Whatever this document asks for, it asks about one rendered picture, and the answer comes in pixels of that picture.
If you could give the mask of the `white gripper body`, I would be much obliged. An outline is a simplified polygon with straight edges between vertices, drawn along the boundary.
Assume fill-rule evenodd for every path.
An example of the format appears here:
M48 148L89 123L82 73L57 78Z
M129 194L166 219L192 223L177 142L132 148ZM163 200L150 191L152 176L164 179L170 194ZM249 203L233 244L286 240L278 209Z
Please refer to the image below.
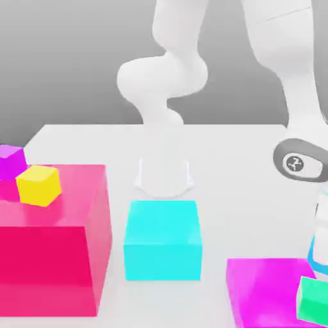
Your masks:
M316 221L313 257L316 262L328 265L328 221Z

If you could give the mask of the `small purple cube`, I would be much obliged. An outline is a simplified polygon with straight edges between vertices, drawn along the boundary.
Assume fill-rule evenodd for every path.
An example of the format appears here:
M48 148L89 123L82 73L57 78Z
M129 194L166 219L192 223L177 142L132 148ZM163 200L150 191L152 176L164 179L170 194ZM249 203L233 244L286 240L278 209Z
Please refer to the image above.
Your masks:
M0 180L14 180L26 169L26 157L22 147L0 145Z

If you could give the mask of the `large magenta box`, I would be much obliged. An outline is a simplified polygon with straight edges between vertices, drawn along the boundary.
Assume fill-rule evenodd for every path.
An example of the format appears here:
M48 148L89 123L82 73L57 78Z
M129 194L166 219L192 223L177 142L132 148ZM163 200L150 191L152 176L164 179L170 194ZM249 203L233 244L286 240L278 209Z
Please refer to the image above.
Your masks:
M299 320L300 278L316 279L303 258L229 258L225 279L236 328L328 328Z

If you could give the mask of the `small yellow cube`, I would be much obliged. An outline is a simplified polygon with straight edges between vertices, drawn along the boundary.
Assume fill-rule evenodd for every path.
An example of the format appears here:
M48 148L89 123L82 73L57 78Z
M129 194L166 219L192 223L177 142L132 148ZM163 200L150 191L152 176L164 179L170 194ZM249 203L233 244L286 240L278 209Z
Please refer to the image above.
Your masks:
M55 167L32 165L15 180L23 204L47 207L62 194L59 171Z

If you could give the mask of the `large cyan box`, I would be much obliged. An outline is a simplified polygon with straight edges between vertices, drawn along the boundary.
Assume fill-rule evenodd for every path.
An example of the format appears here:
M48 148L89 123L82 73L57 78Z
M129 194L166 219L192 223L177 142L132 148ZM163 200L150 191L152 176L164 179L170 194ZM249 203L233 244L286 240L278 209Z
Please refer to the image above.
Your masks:
M202 236L196 202L131 201L123 251L128 281L199 281Z

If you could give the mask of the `small green cube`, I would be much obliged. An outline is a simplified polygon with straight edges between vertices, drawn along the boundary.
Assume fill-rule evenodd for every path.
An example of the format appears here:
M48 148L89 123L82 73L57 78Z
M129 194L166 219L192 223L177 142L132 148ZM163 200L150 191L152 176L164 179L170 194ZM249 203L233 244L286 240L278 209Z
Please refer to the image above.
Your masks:
M299 320L328 327L328 282L302 276L296 314Z

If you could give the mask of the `large pink box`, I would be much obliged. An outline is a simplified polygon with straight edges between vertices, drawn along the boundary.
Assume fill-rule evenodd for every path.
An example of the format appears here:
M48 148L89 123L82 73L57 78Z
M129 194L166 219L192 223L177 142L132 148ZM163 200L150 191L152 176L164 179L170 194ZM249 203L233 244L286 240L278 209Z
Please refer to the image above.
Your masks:
M96 316L112 246L104 165L58 165L62 192L23 204L0 181L0 317Z

